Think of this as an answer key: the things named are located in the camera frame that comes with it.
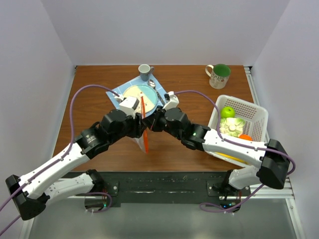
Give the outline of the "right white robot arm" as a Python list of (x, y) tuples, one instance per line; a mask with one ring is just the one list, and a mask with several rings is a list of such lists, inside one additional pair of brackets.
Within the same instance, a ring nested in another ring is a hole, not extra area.
[(151, 131), (165, 131), (191, 149), (223, 153), (242, 159), (249, 166), (227, 173), (222, 190), (232, 196), (239, 189), (262, 183), (273, 189), (283, 189), (290, 162), (282, 144), (274, 139), (268, 143), (247, 141), (220, 134), (207, 126), (192, 123), (180, 108), (163, 110), (158, 107), (154, 113), (143, 119)]

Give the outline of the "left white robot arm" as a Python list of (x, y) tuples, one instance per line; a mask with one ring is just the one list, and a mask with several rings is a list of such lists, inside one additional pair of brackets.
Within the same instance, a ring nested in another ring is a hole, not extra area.
[(107, 151), (109, 146), (123, 137), (141, 137), (146, 129), (143, 119), (141, 113), (112, 110), (101, 121), (83, 130), (66, 148), (43, 165), (23, 176), (9, 176), (5, 182), (19, 217), (24, 221), (33, 219), (50, 204), (69, 196), (99, 195), (105, 183), (94, 169), (74, 178), (63, 180), (62, 177)]

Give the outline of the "clear zip top bag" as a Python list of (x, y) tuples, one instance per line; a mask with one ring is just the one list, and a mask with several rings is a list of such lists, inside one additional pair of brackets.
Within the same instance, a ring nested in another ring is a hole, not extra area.
[[(142, 92), (140, 92), (140, 99), (141, 99), (141, 114), (142, 119), (146, 117), (146, 110), (145, 110), (145, 101), (144, 101), (144, 95)], [(148, 142), (148, 135), (147, 135), (147, 129), (145, 128), (143, 131), (143, 134), (139, 138), (134, 138), (134, 142), (140, 147), (140, 149), (148, 154), (149, 152), (149, 142)]]

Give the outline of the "toy cabbage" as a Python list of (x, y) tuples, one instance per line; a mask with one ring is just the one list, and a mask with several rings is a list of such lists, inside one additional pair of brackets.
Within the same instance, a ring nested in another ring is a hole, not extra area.
[(228, 136), (239, 137), (243, 134), (245, 124), (246, 121), (242, 118), (222, 118), (219, 131)]

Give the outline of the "yellow banana bunch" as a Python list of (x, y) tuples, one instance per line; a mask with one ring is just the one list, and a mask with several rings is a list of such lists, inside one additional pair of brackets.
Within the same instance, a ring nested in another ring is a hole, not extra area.
[(218, 152), (216, 152), (215, 154), (217, 154), (219, 156), (222, 156), (222, 157), (225, 157), (225, 158), (228, 158), (228, 159), (232, 159), (232, 160), (237, 161), (237, 162), (241, 162), (241, 163), (249, 165), (249, 163), (247, 163), (246, 161), (244, 161), (242, 159), (239, 159), (239, 158), (236, 158), (236, 157), (233, 157), (233, 156), (229, 156), (229, 155), (226, 155), (226, 154), (223, 154), (223, 153), (218, 153)]

